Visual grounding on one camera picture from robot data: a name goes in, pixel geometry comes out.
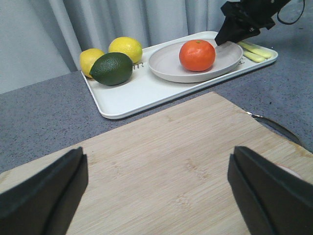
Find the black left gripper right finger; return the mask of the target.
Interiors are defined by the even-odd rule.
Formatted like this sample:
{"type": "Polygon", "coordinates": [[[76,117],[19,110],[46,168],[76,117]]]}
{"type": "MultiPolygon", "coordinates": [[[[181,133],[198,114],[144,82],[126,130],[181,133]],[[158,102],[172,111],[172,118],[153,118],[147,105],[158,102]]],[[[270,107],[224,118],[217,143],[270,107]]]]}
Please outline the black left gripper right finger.
{"type": "Polygon", "coordinates": [[[252,235],[311,235],[313,186],[245,146],[230,155],[227,179],[252,235]]]}

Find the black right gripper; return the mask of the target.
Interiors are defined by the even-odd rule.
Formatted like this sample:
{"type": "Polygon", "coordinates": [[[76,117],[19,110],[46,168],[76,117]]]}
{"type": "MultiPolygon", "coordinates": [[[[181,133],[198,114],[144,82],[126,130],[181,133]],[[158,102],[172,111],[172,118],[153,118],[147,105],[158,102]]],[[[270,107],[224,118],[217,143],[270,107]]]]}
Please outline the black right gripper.
{"type": "Polygon", "coordinates": [[[287,3],[288,0],[227,1],[221,7],[225,21],[215,37],[216,44],[237,43],[259,35],[261,28],[271,29],[275,25],[273,15],[287,3]]]}

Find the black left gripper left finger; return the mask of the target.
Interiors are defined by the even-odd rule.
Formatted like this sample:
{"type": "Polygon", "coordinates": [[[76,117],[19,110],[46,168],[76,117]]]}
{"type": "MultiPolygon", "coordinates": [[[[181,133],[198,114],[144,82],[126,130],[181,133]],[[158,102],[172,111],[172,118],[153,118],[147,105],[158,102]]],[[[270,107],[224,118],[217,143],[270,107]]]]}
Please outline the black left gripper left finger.
{"type": "Polygon", "coordinates": [[[2,235],[64,235],[88,185],[88,160],[73,149],[0,195],[2,235]]]}

